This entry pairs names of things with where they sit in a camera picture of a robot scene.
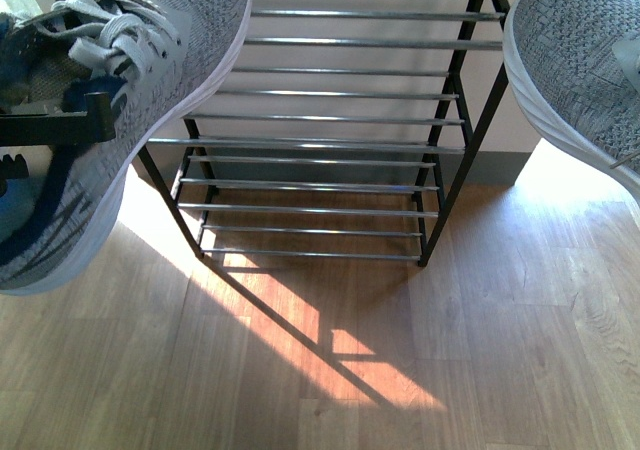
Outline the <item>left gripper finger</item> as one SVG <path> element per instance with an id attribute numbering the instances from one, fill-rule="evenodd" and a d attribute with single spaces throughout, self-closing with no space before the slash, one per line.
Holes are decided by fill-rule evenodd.
<path id="1" fill-rule="evenodd" d="M 2 146 L 70 146 L 95 144 L 115 137 L 108 93 L 85 95 L 86 112 L 47 115 L 2 115 Z"/>

